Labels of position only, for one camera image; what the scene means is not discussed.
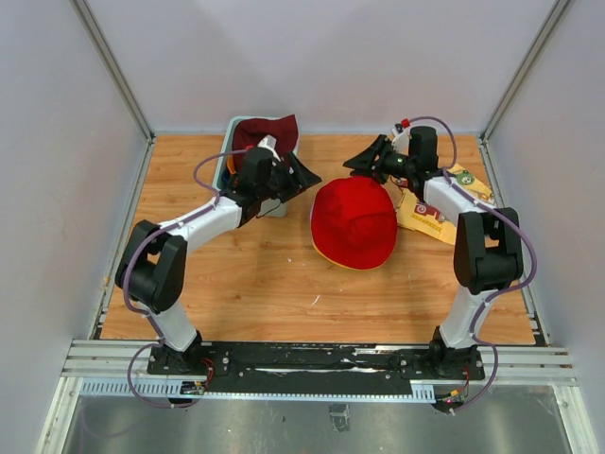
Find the red bucket hat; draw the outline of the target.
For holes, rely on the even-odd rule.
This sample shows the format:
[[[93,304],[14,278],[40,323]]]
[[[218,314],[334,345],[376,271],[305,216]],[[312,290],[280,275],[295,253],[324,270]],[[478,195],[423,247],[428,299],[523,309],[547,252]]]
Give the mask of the red bucket hat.
[[[394,251],[398,223],[387,190],[375,180],[332,180],[316,194],[310,212],[316,251],[358,271],[382,266]]]

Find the dark maroon bucket hat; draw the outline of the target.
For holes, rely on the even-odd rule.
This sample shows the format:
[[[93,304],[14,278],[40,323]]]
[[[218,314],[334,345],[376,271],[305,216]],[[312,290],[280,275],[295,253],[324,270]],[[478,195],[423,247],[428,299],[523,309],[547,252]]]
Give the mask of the dark maroon bucket hat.
[[[295,114],[284,117],[238,116],[230,126],[231,149],[241,150],[258,144],[267,135],[276,140],[275,149],[280,156],[297,150],[299,128]]]

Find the yellow bucket hat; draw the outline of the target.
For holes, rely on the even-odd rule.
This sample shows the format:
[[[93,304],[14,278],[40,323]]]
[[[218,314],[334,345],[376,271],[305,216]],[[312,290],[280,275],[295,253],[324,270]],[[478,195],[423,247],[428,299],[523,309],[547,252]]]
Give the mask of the yellow bucket hat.
[[[331,258],[329,258],[329,257],[324,257],[324,258],[325,258],[325,259],[326,259],[326,260],[327,260],[329,263],[331,263],[332,265],[338,266],[338,267],[343,268],[343,269],[345,269],[345,270],[357,271],[357,269],[352,268],[352,267],[349,267],[349,266],[344,265],[344,264],[342,264],[342,263],[339,263],[338,261],[333,260],[333,259],[331,259]]]

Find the orange bucket hat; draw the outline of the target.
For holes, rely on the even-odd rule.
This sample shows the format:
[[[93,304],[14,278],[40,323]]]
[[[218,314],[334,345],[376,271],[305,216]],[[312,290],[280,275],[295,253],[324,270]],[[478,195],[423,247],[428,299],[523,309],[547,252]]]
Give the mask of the orange bucket hat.
[[[230,177],[232,177],[233,175],[236,174],[236,167],[235,167],[235,162],[234,162],[233,156],[230,156],[227,159],[226,169],[228,170]]]

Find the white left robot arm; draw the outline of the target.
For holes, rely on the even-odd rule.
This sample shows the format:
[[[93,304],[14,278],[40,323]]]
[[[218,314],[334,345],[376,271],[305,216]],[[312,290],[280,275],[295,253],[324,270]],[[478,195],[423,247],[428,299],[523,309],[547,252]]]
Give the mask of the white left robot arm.
[[[241,154],[241,167],[201,207],[160,224],[138,222],[114,277],[125,306],[155,331],[155,354],[166,355],[166,367],[185,375],[208,362],[201,334],[180,303],[188,254],[257,218],[264,201],[286,203],[321,181],[294,153],[282,158],[268,146],[254,146]]]

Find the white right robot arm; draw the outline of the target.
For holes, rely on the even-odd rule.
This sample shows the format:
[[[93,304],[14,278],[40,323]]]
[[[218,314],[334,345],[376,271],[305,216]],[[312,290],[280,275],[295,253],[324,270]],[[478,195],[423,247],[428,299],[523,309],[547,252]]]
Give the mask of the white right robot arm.
[[[459,283],[455,301],[427,350],[401,360],[406,377],[479,380],[484,377],[478,332],[491,302],[510,291],[524,271],[519,219],[512,208],[495,208],[463,189],[451,169],[439,165],[434,128],[397,126],[380,134],[344,162],[352,174],[385,183],[406,181],[419,201],[456,226],[453,258]]]

